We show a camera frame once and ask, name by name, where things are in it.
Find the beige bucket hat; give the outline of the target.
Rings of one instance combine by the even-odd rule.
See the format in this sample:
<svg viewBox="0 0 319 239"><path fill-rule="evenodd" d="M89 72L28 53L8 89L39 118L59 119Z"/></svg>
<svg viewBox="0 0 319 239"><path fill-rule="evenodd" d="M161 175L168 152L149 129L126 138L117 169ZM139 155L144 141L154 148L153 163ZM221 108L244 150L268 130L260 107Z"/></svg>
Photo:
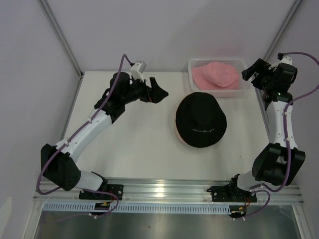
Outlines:
<svg viewBox="0 0 319 239"><path fill-rule="evenodd" d="M176 125L174 126L174 131L175 131L175 134L176 134L177 138L178 138L184 145L188 145L188 144L184 141L184 139L180 136Z"/></svg>

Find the black bucket hat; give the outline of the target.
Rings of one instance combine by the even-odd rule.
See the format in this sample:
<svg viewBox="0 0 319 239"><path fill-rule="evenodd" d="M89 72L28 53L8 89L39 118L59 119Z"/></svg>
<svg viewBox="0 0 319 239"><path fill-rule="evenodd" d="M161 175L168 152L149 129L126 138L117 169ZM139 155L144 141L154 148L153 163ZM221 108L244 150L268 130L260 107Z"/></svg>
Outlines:
<svg viewBox="0 0 319 239"><path fill-rule="evenodd" d="M178 105L175 125L189 146L206 148L223 138L227 118L214 96L194 92L185 96Z"/></svg>

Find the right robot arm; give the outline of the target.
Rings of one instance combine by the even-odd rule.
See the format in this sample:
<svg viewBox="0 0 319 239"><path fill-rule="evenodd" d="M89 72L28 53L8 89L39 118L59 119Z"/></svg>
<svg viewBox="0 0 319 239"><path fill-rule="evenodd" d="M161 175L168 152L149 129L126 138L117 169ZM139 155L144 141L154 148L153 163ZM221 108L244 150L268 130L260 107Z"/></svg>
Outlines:
<svg viewBox="0 0 319 239"><path fill-rule="evenodd" d="M298 70L290 56L281 56L270 64L258 59L242 71L243 80L262 91L261 110L269 143L255 159L251 171L236 175L237 183L227 189L232 201L239 201L245 191L266 188L279 192L288 186L305 161L298 149L292 128L293 96L289 93Z"/></svg>

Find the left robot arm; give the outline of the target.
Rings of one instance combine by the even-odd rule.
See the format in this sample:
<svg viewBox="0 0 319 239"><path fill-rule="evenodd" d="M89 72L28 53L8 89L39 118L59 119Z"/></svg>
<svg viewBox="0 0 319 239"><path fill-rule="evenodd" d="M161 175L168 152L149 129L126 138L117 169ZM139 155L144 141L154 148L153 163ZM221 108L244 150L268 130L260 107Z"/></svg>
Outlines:
<svg viewBox="0 0 319 239"><path fill-rule="evenodd" d="M168 92L157 84L154 77L150 78L150 83L148 86L145 80L133 74L115 73L109 88L94 105L92 116L69 138L42 147L40 177L48 179L58 189L79 188L90 191L96 199L105 198L107 179L95 172L81 171L76 161L86 147L125 112L127 104L136 100L157 104L168 97Z"/></svg>

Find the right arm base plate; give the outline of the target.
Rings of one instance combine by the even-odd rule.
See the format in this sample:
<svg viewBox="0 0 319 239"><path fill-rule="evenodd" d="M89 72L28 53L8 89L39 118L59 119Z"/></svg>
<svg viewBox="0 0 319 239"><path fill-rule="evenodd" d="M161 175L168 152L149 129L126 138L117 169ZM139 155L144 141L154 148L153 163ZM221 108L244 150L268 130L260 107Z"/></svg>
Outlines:
<svg viewBox="0 0 319 239"><path fill-rule="evenodd" d="M256 203L256 195L249 191L239 189L237 186L227 184L225 186L211 186L207 190L210 193L213 202L230 202L230 203Z"/></svg>

